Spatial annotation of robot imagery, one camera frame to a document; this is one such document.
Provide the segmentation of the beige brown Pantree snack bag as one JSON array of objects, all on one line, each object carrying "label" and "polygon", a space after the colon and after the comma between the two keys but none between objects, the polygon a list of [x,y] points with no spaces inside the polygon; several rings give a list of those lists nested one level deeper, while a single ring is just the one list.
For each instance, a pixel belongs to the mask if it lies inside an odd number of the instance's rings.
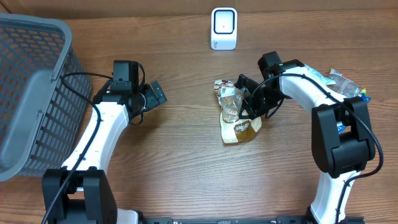
[{"label": "beige brown Pantree snack bag", "polygon": [[229,80],[215,80],[215,95],[221,106],[220,126],[221,138],[224,144],[237,144],[251,141],[262,126],[261,118],[240,118],[248,115],[243,110],[243,97],[248,96],[244,88],[235,87]]}]

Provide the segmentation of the light teal snack packet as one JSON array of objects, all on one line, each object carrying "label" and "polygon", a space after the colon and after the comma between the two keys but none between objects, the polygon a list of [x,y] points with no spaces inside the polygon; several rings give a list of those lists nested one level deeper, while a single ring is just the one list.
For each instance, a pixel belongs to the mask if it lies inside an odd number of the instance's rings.
[{"label": "light teal snack packet", "polygon": [[305,68],[308,70],[309,74],[311,74],[314,77],[317,77],[319,81],[324,84],[324,85],[335,85],[336,82],[332,80],[331,78],[325,77],[322,75],[320,72],[312,68],[311,66],[305,64]]}]

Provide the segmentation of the blue snack packet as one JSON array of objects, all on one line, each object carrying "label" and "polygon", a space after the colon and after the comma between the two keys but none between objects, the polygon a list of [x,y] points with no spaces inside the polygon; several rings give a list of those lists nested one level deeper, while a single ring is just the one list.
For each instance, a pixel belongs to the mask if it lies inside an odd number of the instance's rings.
[{"label": "blue snack packet", "polygon": [[[359,97],[364,100],[366,103],[369,103],[371,101],[370,97],[367,97],[365,94],[359,94]],[[339,134],[342,134],[344,130],[346,129],[346,126],[341,122],[337,122],[337,130]]]}]

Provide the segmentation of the green snack packet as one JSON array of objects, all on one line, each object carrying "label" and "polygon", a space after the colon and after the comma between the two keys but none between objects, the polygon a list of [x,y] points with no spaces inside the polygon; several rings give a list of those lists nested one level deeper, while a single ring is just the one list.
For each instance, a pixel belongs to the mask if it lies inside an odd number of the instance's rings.
[{"label": "green snack packet", "polygon": [[347,98],[366,95],[365,87],[356,84],[354,81],[346,78],[342,73],[335,69],[331,69],[328,78],[332,80],[332,82],[327,84],[327,86]]}]

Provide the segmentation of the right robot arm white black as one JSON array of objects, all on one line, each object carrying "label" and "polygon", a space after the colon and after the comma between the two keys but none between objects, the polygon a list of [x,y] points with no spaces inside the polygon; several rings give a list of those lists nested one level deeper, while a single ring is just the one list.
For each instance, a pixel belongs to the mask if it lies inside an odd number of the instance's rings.
[{"label": "right robot arm white black", "polygon": [[378,173],[384,163],[382,147],[371,129],[367,103],[328,88],[297,59],[281,61],[277,52],[257,62],[263,81],[240,75],[236,87],[247,93],[240,118],[271,117],[285,99],[292,99],[312,120],[311,150],[320,170],[315,199],[295,223],[364,223],[345,214],[357,179]]}]

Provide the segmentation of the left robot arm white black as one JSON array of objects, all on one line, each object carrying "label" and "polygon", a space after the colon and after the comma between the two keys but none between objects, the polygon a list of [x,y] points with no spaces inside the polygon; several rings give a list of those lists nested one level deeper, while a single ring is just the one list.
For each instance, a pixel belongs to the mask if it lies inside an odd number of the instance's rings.
[{"label": "left robot arm white black", "polygon": [[116,60],[113,73],[89,99],[90,121],[71,155],[42,177],[43,223],[145,223],[143,213],[118,208],[106,173],[116,143],[134,118],[165,103],[159,82],[146,83],[141,63]]}]

